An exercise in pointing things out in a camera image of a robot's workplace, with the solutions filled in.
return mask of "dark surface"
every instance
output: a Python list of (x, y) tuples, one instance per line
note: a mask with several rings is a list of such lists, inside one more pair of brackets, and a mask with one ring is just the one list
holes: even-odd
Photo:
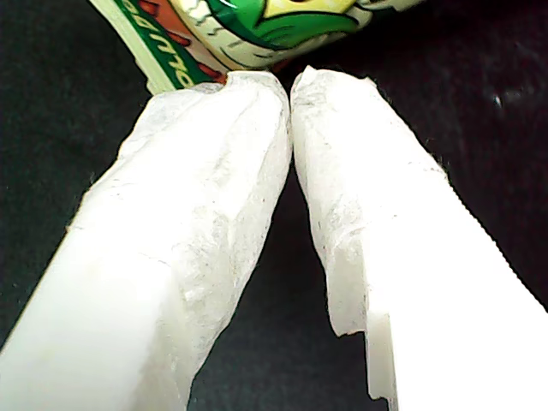
[[(0, 19), (2, 342), (148, 94), (88, 3), (10, 2)], [(295, 61), (282, 76), (290, 85), (311, 63), (373, 77), (545, 307), (547, 22), (544, 0), (432, 0)], [(385, 409), (367, 397), (362, 336), (334, 337), (324, 294), (292, 174), (190, 410)]]

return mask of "snack bag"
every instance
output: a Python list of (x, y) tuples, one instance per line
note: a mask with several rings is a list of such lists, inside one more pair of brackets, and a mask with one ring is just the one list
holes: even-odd
[(91, 0), (148, 78), (152, 94), (230, 70), (275, 68), (422, 0)]

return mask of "yellow graphic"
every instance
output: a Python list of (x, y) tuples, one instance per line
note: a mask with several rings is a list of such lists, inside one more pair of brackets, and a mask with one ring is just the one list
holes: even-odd
[(356, 0), (266, 0), (264, 17), (290, 13), (344, 13)]

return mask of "black background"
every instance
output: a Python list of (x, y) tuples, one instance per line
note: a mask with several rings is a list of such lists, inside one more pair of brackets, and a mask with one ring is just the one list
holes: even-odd
[[(1, 7), (3, 342), (81, 195), (111, 164), (149, 95), (134, 59), (87, 2)], [(547, 24), (544, 0), (431, 0), (280, 76), (290, 86), (310, 63), (375, 79), (545, 307)], [(189, 409), (385, 409), (367, 396), (363, 359), (361, 335), (337, 339), (330, 329), (292, 172), (258, 269), (196, 378)]]

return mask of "green cartoon print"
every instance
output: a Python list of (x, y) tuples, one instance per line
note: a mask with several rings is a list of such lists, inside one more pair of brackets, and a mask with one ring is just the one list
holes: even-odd
[(420, 0), (170, 0), (228, 69), (261, 69), (353, 33), (373, 11)]

